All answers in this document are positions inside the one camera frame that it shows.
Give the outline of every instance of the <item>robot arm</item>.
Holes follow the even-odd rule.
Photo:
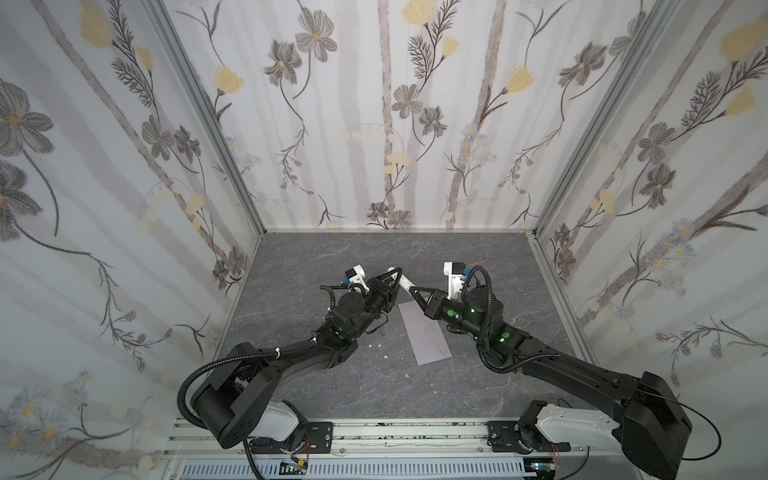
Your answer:
[[[453,263],[445,271],[464,271]],[[677,476],[691,423],[673,399],[667,383],[652,373],[641,378],[613,372],[579,360],[544,344],[502,319],[503,305],[491,291],[485,269],[485,285],[467,292],[470,271],[459,293],[414,286],[404,276],[400,285],[413,296],[424,314],[448,324],[452,333],[464,333],[474,341],[481,361],[491,371],[518,370],[577,396],[599,411],[562,409],[532,402],[515,431],[520,453],[539,450],[558,442],[577,442],[606,448],[624,455],[637,467],[662,479]],[[454,281],[449,275],[449,286]]]

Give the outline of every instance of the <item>leaf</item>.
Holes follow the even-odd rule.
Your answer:
[[[458,0],[444,0],[437,11],[437,18],[432,21],[429,27],[432,31],[432,41],[434,46],[440,42],[442,34],[453,26],[453,17],[456,15],[456,5]]]
[[[229,107],[231,107],[231,106],[232,106],[232,102],[230,102],[230,103],[228,103],[228,104],[224,105],[222,108],[220,108],[220,109],[219,109],[219,111],[218,111],[218,112],[216,112],[216,119],[217,119],[218,121],[220,121],[220,120],[221,120],[221,114],[222,114],[222,113],[224,113],[224,111],[225,111],[226,109],[228,109]]]
[[[701,230],[702,231],[709,230],[710,228],[714,228],[714,227],[740,228],[741,230],[757,232],[757,228],[755,227],[748,227],[747,225],[742,225],[741,223],[726,222],[725,220],[715,220],[714,222],[709,222],[703,227],[701,227]]]
[[[214,24],[210,26],[210,31],[208,32],[208,35],[213,35],[216,31],[216,24],[219,22],[219,8],[221,7],[221,0],[216,4],[216,9],[214,10]]]
[[[708,71],[696,84],[694,96],[690,99],[690,108],[683,114],[680,123],[684,127],[690,127],[707,118],[722,98],[721,92],[720,74]]]
[[[112,61],[112,68],[118,76],[118,80],[126,85],[130,91],[139,95],[139,100],[145,107],[152,105],[152,95],[150,86],[146,83],[144,76],[131,64],[126,63],[121,58],[115,58]]]
[[[525,13],[521,12],[515,12],[516,14],[520,15],[522,18],[525,18],[529,22],[531,22],[531,27],[533,27],[534,31],[536,31],[536,24],[531,20],[531,17],[527,16]]]
[[[408,43],[408,53],[416,67],[414,75],[416,78],[424,78],[432,67],[432,46],[421,35],[414,35]]]
[[[568,5],[569,2],[570,2],[570,0],[568,0],[568,2],[565,2],[563,5],[560,5],[557,10],[552,12],[552,15],[549,15],[549,18],[547,18],[547,21],[544,22],[544,24],[538,29],[538,31],[536,33],[539,33],[540,31],[544,30],[544,28],[549,24],[549,21],[552,20],[554,18],[554,16],[557,15],[560,10],[562,10],[563,7]]]

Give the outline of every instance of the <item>gray flower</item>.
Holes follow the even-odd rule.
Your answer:
[[[440,119],[443,117],[442,113],[440,112],[440,107],[427,107],[422,112],[422,116],[419,117],[419,123],[424,124],[424,130],[422,131],[422,135],[427,135],[432,130],[435,131],[435,135],[438,137],[442,135],[442,132],[445,131],[446,128],[448,128],[448,125],[443,124],[440,122]]]
[[[648,138],[642,138],[638,145],[643,150],[638,154],[639,161],[646,161],[650,156],[650,161],[655,164],[660,163],[667,154],[664,153],[662,146],[672,141],[674,128],[667,128],[665,122],[655,124],[648,131]]]
[[[232,246],[232,251],[229,258],[227,258],[227,264],[233,275],[240,275],[240,272],[245,271],[245,256],[235,245]]]
[[[336,43],[329,38],[333,33],[333,22],[322,10],[315,10],[315,15],[307,7],[301,8],[299,23],[309,33],[296,34],[296,46],[299,50],[309,53],[315,51],[315,57],[320,61],[328,60],[326,50],[336,51]]]
[[[21,168],[0,160],[0,242],[18,238],[16,215],[37,215],[43,211],[21,191],[26,184],[27,174]]]
[[[170,158],[169,147],[174,146],[174,138],[168,130],[160,131],[160,125],[154,120],[154,115],[149,116],[149,121],[141,124],[141,137],[145,142],[152,145],[152,156],[157,158],[163,155],[163,160]]]
[[[51,153],[53,144],[40,132],[52,127],[50,118],[29,111],[29,99],[21,88],[0,81],[0,155],[17,155],[24,144],[39,154]]]
[[[414,100],[416,98],[416,84],[400,85],[395,90],[395,99],[397,102],[392,106],[393,110],[400,110],[400,118],[408,118],[408,115],[418,114],[422,110],[422,102]]]
[[[564,248],[558,253],[558,268],[562,272],[563,276],[571,275],[571,268],[576,266],[576,259],[573,252]]]
[[[672,180],[676,172],[676,170],[670,170],[666,164],[660,164],[648,172],[648,185],[640,190],[640,195],[650,195],[648,208],[656,208],[667,202],[664,198],[664,189],[672,188]]]
[[[563,223],[559,229],[554,231],[554,242],[564,246],[571,239],[571,229]]]
[[[270,82],[274,85],[279,85],[280,80],[285,76],[289,82],[295,84],[295,69],[301,66],[301,57],[299,52],[296,51],[296,46],[287,41],[277,43],[277,40],[272,40],[270,58],[275,61],[275,64],[271,67],[264,67],[264,73],[270,76]]]
[[[392,226],[392,228],[398,229],[398,228],[408,228],[411,226],[411,212],[409,211],[402,211],[402,210],[396,210],[392,213],[392,216],[389,218],[389,225]]]
[[[378,220],[379,217],[386,218],[386,213],[388,210],[389,207],[387,207],[384,202],[371,202],[371,213],[368,214],[368,218],[371,220]]]
[[[560,81],[558,82],[560,86],[564,87],[572,80],[576,80],[576,83],[579,85],[587,83],[589,73],[602,67],[603,63],[605,63],[606,48],[605,45],[592,45],[590,41],[581,50],[581,53],[574,57],[576,65],[560,70]]]
[[[200,156],[200,141],[192,140],[190,132],[183,125],[179,125],[179,129],[176,130],[174,137],[176,137],[176,147],[179,149],[179,153],[187,154],[187,159],[190,163],[192,163],[194,154]]]
[[[230,269],[227,268],[227,263],[224,260],[216,260],[214,266],[214,278],[219,280],[219,290],[222,290],[227,286],[227,275],[230,274]]]
[[[608,54],[615,57],[616,55],[622,55],[627,50],[629,50],[629,47],[632,46],[632,41],[634,40],[635,35],[637,35],[637,32],[640,30],[644,20],[645,12],[640,12],[637,17],[632,18],[632,20],[629,22],[629,25],[627,26],[627,33],[629,35],[622,35],[621,37],[614,38],[614,42],[608,49]]]

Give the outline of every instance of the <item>black cable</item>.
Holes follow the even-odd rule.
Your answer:
[[[581,465],[579,465],[579,467],[576,468],[576,470],[573,473],[569,473],[568,475],[566,475],[565,477],[561,478],[560,480],[565,480],[566,478],[570,478],[570,477],[576,475],[577,473],[579,473],[581,471],[581,469],[584,467],[584,465],[587,464],[587,460],[589,460],[589,447],[587,447],[587,454],[584,457],[584,461],[581,463]]]
[[[280,350],[280,356],[292,356],[298,353],[303,353],[309,349],[312,349],[315,345],[317,345],[317,340],[312,339],[310,344],[307,346],[303,346],[298,349]],[[201,429],[207,429],[205,423],[203,423],[203,420],[201,420],[197,415],[193,414],[192,411],[189,410],[189,407],[187,407],[187,390],[190,388],[192,383],[205,372],[213,370],[219,366],[226,365],[228,363],[240,362],[242,360],[277,358],[277,355],[277,352],[242,353],[240,355],[228,356],[227,358],[214,360],[213,362],[201,366],[199,369],[192,372],[179,387],[179,393],[176,395],[176,407],[178,407],[179,413],[192,425],[200,427]]]
[[[248,445],[248,439],[243,440],[243,448],[245,449],[245,456],[248,457],[248,465],[258,480],[264,480],[264,477],[259,473],[259,469],[256,467],[256,462],[253,460],[253,454],[250,452],[250,445]]]
[[[331,307],[329,310],[336,308],[336,294],[333,293],[333,289],[328,285],[320,285],[320,289],[328,292],[328,295],[331,297]]]
[[[533,362],[534,360],[538,360],[538,359],[555,359],[560,356],[559,353],[537,353],[536,355],[527,356],[524,359],[520,360],[519,362],[515,362],[511,364],[510,366],[499,368],[497,366],[491,365],[488,359],[485,358],[485,351],[482,348],[478,347],[478,355],[480,356],[480,360],[482,361],[482,364],[485,365],[485,368],[487,368],[488,370],[491,370],[493,373],[511,373],[528,362]]]
[[[382,312],[382,315],[384,315],[384,317],[386,317],[386,320],[384,320],[384,323],[382,323],[381,325],[377,326],[375,329],[368,330],[366,333],[368,333],[370,335],[371,333],[374,333],[376,330],[380,329],[381,327],[383,327],[384,325],[387,324],[387,322],[389,321],[389,315],[387,315],[386,312]]]
[[[491,309],[493,308],[493,289],[491,285],[491,276],[488,274],[488,271],[481,265],[475,265],[472,267],[472,270],[469,271],[469,274],[464,279],[464,285],[466,286],[468,283],[472,281],[472,277],[475,276],[477,272],[482,273],[483,278],[485,279],[485,295],[486,295],[486,304],[485,304],[485,315],[483,316],[483,322],[480,326],[480,332],[478,333],[478,340],[477,344],[482,345],[483,349],[485,350],[488,348],[488,342],[487,336],[488,336],[488,325],[491,323]],[[465,295],[462,295],[462,302],[464,303],[466,301]]]
[[[641,383],[641,385],[642,385],[642,386],[646,386],[646,387],[648,387],[649,389],[652,389],[652,388],[653,388],[652,386],[650,386],[650,385],[645,385],[644,383]],[[689,407],[688,405],[686,405],[686,404],[684,404],[684,403],[682,403],[682,402],[678,402],[678,401],[677,401],[677,400],[675,400],[675,399],[669,399],[669,398],[667,398],[667,397],[665,397],[665,396],[662,396],[662,395],[656,395],[655,393],[650,393],[650,392],[644,392],[644,391],[640,391],[639,393],[641,393],[641,394],[644,394],[644,395],[650,395],[650,396],[654,396],[654,397],[657,397],[657,398],[659,398],[659,399],[667,400],[668,402],[676,403],[676,404],[678,404],[678,405],[679,405],[679,406],[681,406],[681,407],[684,407],[684,408],[686,408],[686,409],[689,409],[691,412],[695,413],[696,415],[698,415],[698,416],[699,416],[699,417],[701,417],[702,419],[706,420],[706,421],[707,421],[707,423],[709,423],[709,424],[712,426],[712,428],[715,430],[715,433],[717,434],[717,447],[715,447],[715,449],[714,449],[714,450],[713,450],[711,453],[708,453],[707,455],[704,455],[703,457],[696,457],[696,458],[681,458],[680,460],[686,460],[686,461],[688,461],[688,462],[698,462],[699,460],[705,460],[705,459],[707,459],[707,458],[709,458],[709,457],[711,457],[711,456],[715,455],[716,453],[718,453],[718,452],[720,451],[720,447],[721,447],[721,446],[723,446],[723,436],[722,436],[722,435],[720,435],[720,430],[718,430],[718,429],[717,429],[717,427],[715,426],[715,424],[714,424],[714,423],[712,423],[712,420],[709,420],[709,419],[708,419],[706,416],[704,416],[704,414],[703,414],[703,413],[699,412],[699,411],[698,411],[698,410],[696,410],[696,409],[693,409],[693,408]]]

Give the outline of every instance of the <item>yellow flower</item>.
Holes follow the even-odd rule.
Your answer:
[[[58,430],[56,427],[47,427],[45,430],[43,430],[43,439],[46,442],[50,442],[58,433]]]
[[[83,2],[80,13],[80,36],[96,48],[112,45],[112,29],[107,16],[92,2]]]
[[[141,60],[141,64],[144,68],[149,71],[154,69],[154,57],[152,56],[152,52],[149,51],[149,48],[136,47],[136,55],[139,56],[139,60]]]
[[[243,79],[229,68],[219,65],[216,68],[216,86],[225,94],[233,94],[243,86]]]
[[[407,167],[408,165],[411,164],[411,162],[413,162],[413,159],[406,157],[402,153],[389,154],[389,155],[386,156],[386,159],[391,164],[395,164],[395,165],[399,164],[399,165],[402,165],[404,167]]]
[[[512,75],[507,80],[505,90],[509,93],[517,93],[528,88],[533,83],[533,74],[528,67],[517,67]]]
[[[741,115],[755,106],[755,96],[752,87],[744,87],[736,97],[725,107],[726,115]]]
[[[755,23],[745,23],[731,30],[720,41],[720,54],[728,61],[739,61],[749,55],[768,33],[768,17]]]
[[[450,57],[458,50],[458,40],[451,35],[446,35],[442,39],[442,56]]]
[[[411,25],[424,25],[432,17],[434,0],[411,0],[402,10],[402,17]]]
[[[603,204],[606,214],[612,214],[614,208],[614,195],[607,188],[600,190],[600,203]]]
[[[203,208],[204,200],[205,198],[202,195],[190,197],[190,200],[187,202],[187,215],[194,215],[196,211]]]
[[[27,404],[27,405],[25,405],[25,406],[24,406],[24,408],[22,409],[22,418],[23,418],[23,419],[26,419],[26,418],[27,418],[27,417],[29,417],[29,416],[32,414],[32,412],[34,412],[34,411],[35,411],[35,405],[33,405],[33,404],[31,404],[31,403],[28,403],[28,404]]]
[[[14,433],[13,436],[8,440],[7,446],[11,447],[12,449],[18,445],[18,443],[22,440],[20,436],[18,436],[18,433]]]
[[[147,208],[144,212],[144,218],[147,219],[147,221],[156,222],[160,217],[157,215],[157,210],[154,208]]]

